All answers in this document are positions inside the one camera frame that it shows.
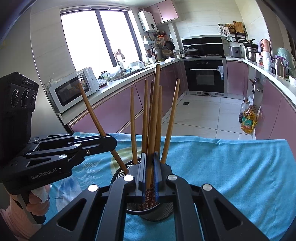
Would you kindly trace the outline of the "left hand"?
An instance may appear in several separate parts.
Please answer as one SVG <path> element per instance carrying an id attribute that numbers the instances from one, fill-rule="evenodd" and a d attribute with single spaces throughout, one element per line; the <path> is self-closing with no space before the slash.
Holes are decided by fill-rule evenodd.
<path id="1" fill-rule="evenodd" d="M 35 189 L 29 193 L 29 203 L 26 205 L 25 210 L 36 215 L 36 216 L 43 216 L 49 210 L 49 192 L 50 192 L 51 185 L 46 185 L 42 188 Z M 7 210 L 13 214 L 24 214 L 24 210 L 21 209 L 17 202 L 19 201 L 18 195 L 11 195 L 11 202 Z"/>

